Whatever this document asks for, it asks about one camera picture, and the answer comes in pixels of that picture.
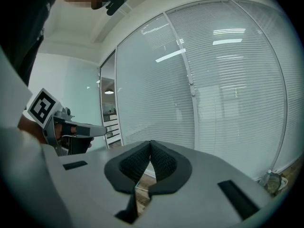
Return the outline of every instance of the white blinds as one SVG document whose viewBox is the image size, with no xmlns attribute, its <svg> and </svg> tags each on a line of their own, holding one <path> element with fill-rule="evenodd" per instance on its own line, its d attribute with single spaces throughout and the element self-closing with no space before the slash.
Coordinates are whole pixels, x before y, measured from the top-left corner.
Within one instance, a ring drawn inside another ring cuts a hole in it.
<svg viewBox="0 0 304 228">
<path fill-rule="evenodd" d="M 287 91 L 287 122 L 274 170 L 295 161 L 304 148 L 304 60 L 302 45 L 288 18 L 256 3 L 239 2 L 267 35 L 281 65 Z"/>
<path fill-rule="evenodd" d="M 191 69 L 199 147 L 248 176 L 262 176 L 279 146 L 284 94 L 274 55 L 252 19 L 229 2 L 168 15 Z"/>
<path fill-rule="evenodd" d="M 116 90 L 124 144 L 156 139 L 194 148 L 186 68 L 164 16 L 118 46 Z"/>
</svg>

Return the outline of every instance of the gray device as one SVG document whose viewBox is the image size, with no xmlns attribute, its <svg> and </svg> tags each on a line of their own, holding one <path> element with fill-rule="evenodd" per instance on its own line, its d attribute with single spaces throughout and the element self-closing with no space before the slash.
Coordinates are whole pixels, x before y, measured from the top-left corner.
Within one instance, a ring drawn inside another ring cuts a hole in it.
<svg viewBox="0 0 304 228">
<path fill-rule="evenodd" d="M 47 144 L 55 147 L 59 156 L 85 153 L 92 138 L 103 136 L 107 128 L 103 126 L 72 122 L 74 117 L 67 107 L 53 97 L 46 89 L 42 89 L 28 109 L 30 116 L 41 126 Z M 55 124 L 62 125 L 62 137 L 55 135 Z"/>
</svg>

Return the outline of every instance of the ceiling light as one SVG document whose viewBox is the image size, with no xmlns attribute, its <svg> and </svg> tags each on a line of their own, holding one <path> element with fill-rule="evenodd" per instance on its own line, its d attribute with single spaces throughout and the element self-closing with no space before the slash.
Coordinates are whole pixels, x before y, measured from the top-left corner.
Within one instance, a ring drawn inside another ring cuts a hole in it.
<svg viewBox="0 0 304 228">
<path fill-rule="evenodd" d="M 111 94 L 114 94 L 114 91 L 113 91 L 112 89 L 107 89 L 107 90 L 105 91 L 105 94 L 111 95 Z"/>
<path fill-rule="evenodd" d="M 221 35 L 221 34 L 231 34 L 231 33 L 244 33 L 243 31 L 224 31 L 224 32 L 213 32 L 214 35 Z"/>
<path fill-rule="evenodd" d="M 246 29 L 245 28 L 228 28 L 228 29 L 217 29 L 217 30 L 214 30 L 213 32 L 215 32 L 215 33 L 218 33 L 218 32 L 223 32 L 223 31 L 234 31 L 234 30 L 236 30 L 236 31 L 245 31 Z"/>
<path fill-rule="evenodd" d="M 168 58 L 170 58 L 170 57 L 176 56 L 176 55 L 181 54 L 181 53 L 183 53 L 183 52 L 186 52 L 186 49 L 182 49 L 182 50 L 178 50 L 178 51 L 172 52 L 172 53 L 170 53 L 170 54 L 168 54 L 168 55 L 166 55 L 166 56 L 164 56 L 164 57 L 161 57 L 161 58 L 159 58 L 159 59 L 156 59 L 155 61 L 159 63 L 159 62 L 161 62 L 161 61 L 163 61 L 163 60 L 166 60 L 166 59 L 168 59 Z"/>
<path fill-rule="evenodd" d="M 163 28 L 163 27 L 165 27 L 165 26 L 167 26 L 167 25 L 169 25 L 169 24 L 165 24 L 165 25 L 163 25 L 163 26 L 160 26 L 160 27 L 158 27 L 158 28 L 154 28 L 154 29 L 149 30 L 149 31 L 146 31 L 146 32 L 144 32 L 144 31 L 142 30 L 142 34 L 145 35 L 145 34 L 147 34 L 147 33 L 151 33 L 151 32 L 153 32 L 153 31 L 159 30 L 159 29 L 161 29 L 161 28 Z"/>
<path fill-rule="evenodd" d="M 217 58 L 222 58 L 222 57 L 235 57 L 236 55 L 227 55 L 227 56 L 220 56 L 220 57 L 217 57 Z"/>
<path fill-rule="evenodd" d="M 216 40 L 213 42 L 213 45 L 225 44 L 225 43 L 237 43 L 241 42 L 242 39 L 228 39 L 228 40 Z"/>
</svg>

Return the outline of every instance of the floor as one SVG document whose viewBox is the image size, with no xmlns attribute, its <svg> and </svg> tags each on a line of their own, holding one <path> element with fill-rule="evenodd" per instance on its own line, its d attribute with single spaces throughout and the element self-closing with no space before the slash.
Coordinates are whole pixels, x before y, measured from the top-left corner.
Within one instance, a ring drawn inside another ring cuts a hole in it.
<svg viewBox="0 0 304 228">
<path fill-rule="evenodd" d="M 138 216 L 141 216 L 142 213 L 144 212 L 144 209 L 148 206 L 150 202 L 148 189 L 149 186 L 152 186 L 155 183 L 156 183 L 156 179 L 146 174 L 144 174 L 140 179 L 139 184 L 135 189 Z"/>
<path fill-rule="evenodd" d="M 281 173 L 281 176 L 285 177 L 288 180 L 288 184 L 286 187 L 282 189 L 282 192 L 291 188 L 292 185 L 295 183 L 295 180 L 297 179 L 298 174 L 300 173 L 303 162 L 304 162 L 304 155 L 302 155 L 290 167 L 288 167 Z"/>
<path fill-rule="evenodd" d="M 116 143 L 113 143 L 113 144 L 110 144 L 109 145 L 109 148 L 110 149 L 113 149 L 113 148 L 117 148 L 117 147 L 121 147 L 122 146 L 122 142 L 121 141 L 118 141 Z"/>
</svg>

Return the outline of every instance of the gray surface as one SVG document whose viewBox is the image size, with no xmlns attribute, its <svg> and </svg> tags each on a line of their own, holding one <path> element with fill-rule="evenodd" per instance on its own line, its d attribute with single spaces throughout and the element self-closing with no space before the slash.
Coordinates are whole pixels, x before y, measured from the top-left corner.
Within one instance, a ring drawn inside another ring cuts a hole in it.
<svg viewBox="0 0 304 228">
<path fill-rule="evenodd" d="M 63 188 L 69 182 L 73 189 L 77 188 L 81 192 L 81 195 L 115 215 L 127 207 L 130 196 L 114 190 L 105 176 L 104 167 L 111 158 L 135 146 L 137 144 L 130 144 L 119 149 L 61 156 L 60 158 L 56 158 L 50 150 L 46 149 L 45 152 L 48 155 L 49 171 L 58 189 Z M 63 164 L 78 161 L 85 161 L 88 164 L 80 168 L 64 170 Z"/>
<path fill-rule="evenodd" d="M 156 227 L 230 227 L 241 218 L 217 183 L 233 180 L 258 206 L 269 201 L 269 195 L 249 177 L 210 154 L 158 141 L 186 156 L 192 164 L 192 175 L 175 194 L 156 195 L 135 225 Z"/>
<path fill-rule="evenodd" d="M 8 144 L 1 149 L 1 171 L 11 191 L 33 216 L 54 227 L 126 228 L 131 225 L 114 215 L 126 208 L 129 195 L 115 191 L 104 175 L 111 158 L 142 142 L 121 148 L 58 157 L 54 148 L 17 129 L 1 131 Z M 240 217 L 217 186 L 233 180 L 258 207 L 270 197 L 250 178 L 218 157 L 164 144 L 186 156 L 192 175 L 175 194 L 156 195 L 132 227 L 229 227 Z M 66 171 L 63 164 L 86 161 L 88 165 Z"/>
</svg>

